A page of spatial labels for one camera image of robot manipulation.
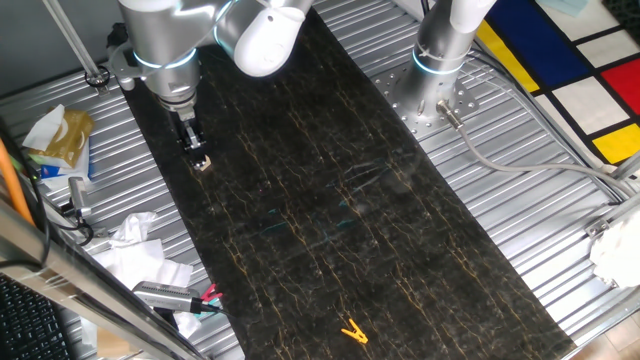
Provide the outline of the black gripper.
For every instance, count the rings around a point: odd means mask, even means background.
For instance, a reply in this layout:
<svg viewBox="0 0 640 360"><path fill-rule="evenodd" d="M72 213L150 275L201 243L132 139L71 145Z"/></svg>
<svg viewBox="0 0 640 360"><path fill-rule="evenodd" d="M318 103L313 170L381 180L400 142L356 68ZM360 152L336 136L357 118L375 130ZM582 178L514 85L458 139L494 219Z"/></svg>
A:
<svg viewBox="0 0 640 360"><path fill-rule="evenodd" d="M195 108L187 106L171 109L169 116L184 154L193 160L194 165L204 165L206 162L206 141L200 133Z"/></svg>

